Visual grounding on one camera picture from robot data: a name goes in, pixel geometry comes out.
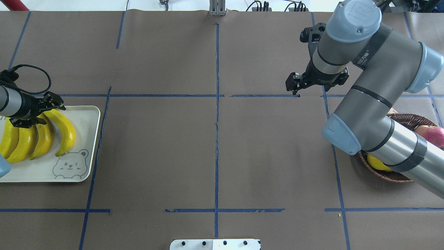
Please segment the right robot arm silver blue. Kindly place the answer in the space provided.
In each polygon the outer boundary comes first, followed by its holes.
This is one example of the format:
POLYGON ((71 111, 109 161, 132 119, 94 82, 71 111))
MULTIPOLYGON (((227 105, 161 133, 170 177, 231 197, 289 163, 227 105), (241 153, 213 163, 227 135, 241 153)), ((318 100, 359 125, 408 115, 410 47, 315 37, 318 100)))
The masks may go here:
POLYGON ((443 197, 443 150, 387 116, 403 92, 426 88, 443 69, 443 55, 382 23, 371 0, 345 0, 327 23, 306 27, 310 61, 285 85, 296 95, 313 85, 325 91, 348 78, 346 65, 362 73, 323 127, 332 145, 355 155, 363 150, 388 168, 443 197))

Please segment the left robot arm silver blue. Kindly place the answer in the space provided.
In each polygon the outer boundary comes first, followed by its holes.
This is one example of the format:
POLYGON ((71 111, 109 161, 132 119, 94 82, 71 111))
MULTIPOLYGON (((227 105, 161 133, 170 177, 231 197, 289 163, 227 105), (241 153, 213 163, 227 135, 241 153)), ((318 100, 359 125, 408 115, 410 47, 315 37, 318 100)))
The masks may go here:
POLYGON ((12 87, 1 87, 1 116, 10 118, 6 121, 11 125, 22 128, 30 128, 32 125, 46 124, 42 118, 38 118, 43 112, 52 109, 64 108, 62 98, 52 92, 46 92, 42 98, 36 98, 31 94, 12 87))

